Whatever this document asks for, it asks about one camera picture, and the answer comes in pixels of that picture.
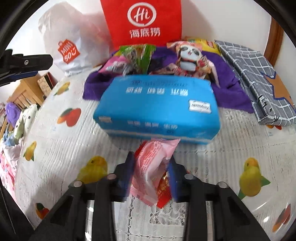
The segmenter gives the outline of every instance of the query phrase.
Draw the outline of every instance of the white plastic bag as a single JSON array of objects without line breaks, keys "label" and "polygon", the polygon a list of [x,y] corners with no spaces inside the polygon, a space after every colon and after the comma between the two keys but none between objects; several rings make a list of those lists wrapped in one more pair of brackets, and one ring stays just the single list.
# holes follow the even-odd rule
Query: white plastic bag
[{"label": "white plastic bag", "polygon": [[108,34],[67,2],[54,5],[42,15],[39,31],[46,53],[65,76],[93,68],[110,57]]}]

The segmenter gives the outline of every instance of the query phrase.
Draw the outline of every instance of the snack bag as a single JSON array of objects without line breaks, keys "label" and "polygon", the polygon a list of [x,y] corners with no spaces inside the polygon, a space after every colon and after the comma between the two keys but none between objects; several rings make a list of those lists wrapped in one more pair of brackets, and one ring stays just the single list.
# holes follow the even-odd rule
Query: snack bag
[{"label": "snack bag", "polygon": [[[215,83],[220,88],[219,82],[216,81],[218,79],[218,74],[217,74],[215,65],[209,60],[208,60],[207,64],[212,69],[212,72],[211,72],[211,74],[213,75],[212,79],[215,80]],[[196,77],[199,79],[205,78],[203,71],[199,70],[199,71],[196,71],[194,74],[192,74],[190,71],[182,70],[180,67],[178,67],[177,65],[175,65],[173,63],[169,64],[166,67],[163,67],[162,69],[151,71],[149,74],[151,74],[151,75],[154,75],[154,74],[177,75],[177,76]]]},{"label": "snack bag", "polygon": [[188,41],[167,43],[167,48],[177,53],[176,65],[186,71],[185,76],[204,79],[207,74],[212,74],[213,80],[219,86],[218,75],[215,65],[202,55],[202,45]]},{"label": "snack bag", "polygon": [[99,70],[99,73],[126,76],[134,73],[134,67],[124,56],[112,56]]},{"label": "snack bag", "polygon": [[121,46],[119,53],[123,55],[133,65],[137,74],[147,74],[151,56],[156,50],[154,45],[140,44]]},{"label": "snack bag", "polygon": [[131,185],[131,194],[149,206],[158,201],[157,187],[166,171],[180,139],[151,139],[141,145],[142,150],[136,157],[136,167]]},{"label": "snack bag", "polygon": [[212,52],[212,53],[216,53],[218,55],[221,55],[217,45],[214,42],[207,41],[205,39],[188,37],[188,36],[186,36],[184,38],[184,40],[188,41],[188,42],[191,42],[191,43],[201,44],[203,51]]}]

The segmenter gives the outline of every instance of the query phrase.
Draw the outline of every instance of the haidilao logo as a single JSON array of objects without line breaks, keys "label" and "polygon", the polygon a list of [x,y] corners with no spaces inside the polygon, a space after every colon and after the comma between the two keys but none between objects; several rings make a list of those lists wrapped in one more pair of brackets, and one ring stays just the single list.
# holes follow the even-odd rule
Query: haidilao logo
[{"label": "haidilao logo", "polygon": [[128,20],[136,27],[151,25],[156,19],[155,8],[146,2],[139,2],[132,5],[128,10]]}]

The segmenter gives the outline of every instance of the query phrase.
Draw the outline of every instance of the pink candy wrapper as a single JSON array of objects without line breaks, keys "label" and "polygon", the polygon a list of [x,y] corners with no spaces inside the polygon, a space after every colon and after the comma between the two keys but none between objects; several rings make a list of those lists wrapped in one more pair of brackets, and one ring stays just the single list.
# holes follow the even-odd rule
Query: pink candy wrapper
[{"label": "pink candy wrapper", "polygon": [[131,194],[149,206],[158,201],[157,188],[180,139],[151,139],[135,157]]},{"label": "pink candy wrapper", "polygon": [[124,56],[112,56],[99,70],[99,73],[126,76],[133,73],[133,66]]}]

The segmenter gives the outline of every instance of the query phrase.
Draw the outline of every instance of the bed sheet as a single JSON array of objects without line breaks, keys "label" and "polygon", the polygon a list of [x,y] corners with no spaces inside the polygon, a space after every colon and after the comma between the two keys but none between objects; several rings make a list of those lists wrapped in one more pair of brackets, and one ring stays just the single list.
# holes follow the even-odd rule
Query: bed sheet
[{"label": "bed sheet", "polygon": [[[104,157],[110,173],[125,161],[128,151],[135,151],[141,142],[109,137],[94,122],[98,102],[82,99],[88,74],[65,78],[55,86],[26,137],[16,174],[15,195],[34,227],[41,222],[36,203],[50,210],[88,160],[94,156]],[[213,141],[208,145],[180,143],[175,159],[202,181],[213,184],[224,181],[236,194],[240,193],[239,180],[245,162],[251,160],[254,164],[257,160],[265,185],[257,195],[251,197],[254,193],[246,190],[247,196],[241,198],[269,238],[280,240],[296,212],[295,126],[269,129],[259,125],[254,114],[223,108],[219,111],[221,130]],[[181,240],[185,203],[170,201],[159,209],[130,196],[127,202],[116,206],[118,240],[128,237],[141,241]],[[282,212],[286,214],[285,220],[278,219]],[[207,214],[209,240],[212,240],[209,204]],[[90,234],[91,221],[87,225]]]}]

